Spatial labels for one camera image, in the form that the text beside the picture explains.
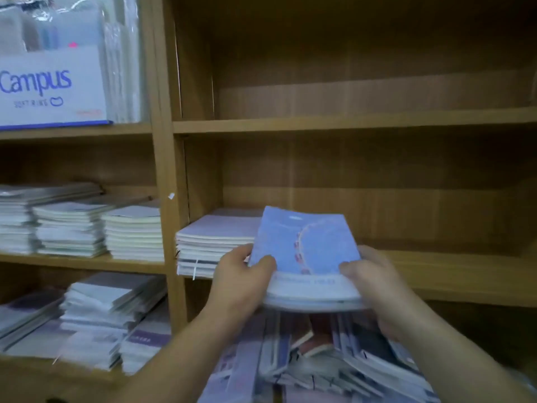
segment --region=ferris wheel illustration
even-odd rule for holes
[[[300,274],[302,275],[313,275],[315,274],[311,260],[308,259],[307,250],[304,246],[304,241],[311,233],[314,233],[316,230],[322,230],[326,232],[327,225],[334,224],[334,219],[326,217],[324,219],[317,220],[313,223],[308,223],[304,225],[296,235],[296,241],[294,243],[295,248],[295,260],[300,266]]]

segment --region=hand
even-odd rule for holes
[[[388,257],[369,246],[359,246],[362,260],[342,263],[340,272],[349,278],[379,319],[382,332],[400,339],[401,331],[420,319],[426,304],[410,289]]]
[[[239,246],[220,259],[214,272],[211,293],[204,310],[215,317],[225,317],[232,325],[242,325],[265,298],[276,260],[263,257],[248,267],[244,259],[252,252],[252,244]]]

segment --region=blue notebook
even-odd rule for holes
[[[253,245],[250,265],[276,259],[267,296],[301,301],[359,299],[339,265],[360,259],[345,216],[308,214],[267,206]]]

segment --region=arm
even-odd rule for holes
[[[382,331],[410,351],[442,402],[535,401],[494,359],[413,293],[387,257],[367,246],[360,247],[360,254],[364,260],[342,265],[342,274],[375,310]]]
[[[252,245],[226,254],[216,268],[204,309],[113,400],[113,403],[194,403],[224,348],[263,300],[276,263],[248,268]]]

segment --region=blue stripe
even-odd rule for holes
[[[100,125],[111,125],[112,123],[113,123],[113,121],[110,121],[110,120],[95,120],[95,121],[73,121],[73,122],[68,122],[68,123],[43,123],[43,124],[33,124],[33,125],[13,125],[13,126],[0,126],[0,131],[32,129],[32,128],[100,126]]]

